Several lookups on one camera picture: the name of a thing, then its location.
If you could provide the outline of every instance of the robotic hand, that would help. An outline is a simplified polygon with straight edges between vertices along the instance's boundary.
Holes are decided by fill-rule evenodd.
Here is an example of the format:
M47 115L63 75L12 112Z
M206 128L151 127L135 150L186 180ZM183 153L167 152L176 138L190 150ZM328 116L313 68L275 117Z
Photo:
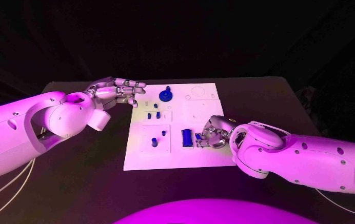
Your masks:
M196 144L220 148L226 143L232 161L249 176L264 179L274 172L294 184L355 193L353 143L294 135L255 121L242 124L213 115Z
M137 107L134 94L144 94L144 87L144 83L108 77L83 92L47 92L0 106L0 175L76 135L86 124L102 131L111 118L103 110L124 103ZM46 129L38 136L31 123Z

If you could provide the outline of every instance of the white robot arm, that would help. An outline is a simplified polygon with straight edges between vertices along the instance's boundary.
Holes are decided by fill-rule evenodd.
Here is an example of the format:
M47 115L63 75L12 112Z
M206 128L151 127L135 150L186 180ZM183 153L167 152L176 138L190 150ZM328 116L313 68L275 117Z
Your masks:
M49 92L0 106L0 175L51 149L89 125L102 131L109 120L103 111L118 103L137 107L134 94L144 94L145 84L103 78L83 92ZM46 132L36 136L36 123Z
M255 121L240 124L212 116L196 140L197 147L220 148L226 143L232 161L249 176L264 179L274 172L294 184L355 193L353 143L294 135Z

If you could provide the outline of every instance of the table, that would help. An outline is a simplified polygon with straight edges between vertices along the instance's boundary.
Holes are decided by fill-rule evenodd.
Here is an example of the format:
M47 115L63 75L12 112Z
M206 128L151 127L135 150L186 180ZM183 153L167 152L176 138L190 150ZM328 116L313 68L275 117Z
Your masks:
M214 83L225 116L243 122L259 121L294 134L318 135L281 77L142 82ZM87 84L51 82L43 92L82 91ZM102 132L86 126L76 136L38 156L27 184L0 213L1 223L112 223L147 207L194 198L256 202L320 223L355 222L355 215L327 202L314 189L291 184L272 173L259 180L238 167L122 171L131 106L116 105L108 113L111 120ZM18 171L0 177L1 185ZM1 192L1 204L10 199L23 178L17 181Z

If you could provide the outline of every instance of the white board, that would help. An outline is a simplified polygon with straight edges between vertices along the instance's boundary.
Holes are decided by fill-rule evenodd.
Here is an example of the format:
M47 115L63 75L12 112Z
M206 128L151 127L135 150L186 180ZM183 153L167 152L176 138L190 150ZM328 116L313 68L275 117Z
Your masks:
M173 98L161 102L158 93L165 86L170 86ZM194 133L201 132L209 117L223 115L213 83L148 85L145 94L135 95L135 100L138 107L131 113L124 170L235 166L227 145L220 149L197 148L194 142ZM191 130L190 148L181 146L183 129Z

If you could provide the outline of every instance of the purple light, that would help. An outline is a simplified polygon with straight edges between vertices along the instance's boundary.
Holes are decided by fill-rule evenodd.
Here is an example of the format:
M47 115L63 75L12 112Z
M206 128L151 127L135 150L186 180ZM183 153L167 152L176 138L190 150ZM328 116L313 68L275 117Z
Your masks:
M191 199L150 207L121 220L125 223L287 223L314 224L308 219L258 203L227 199Z

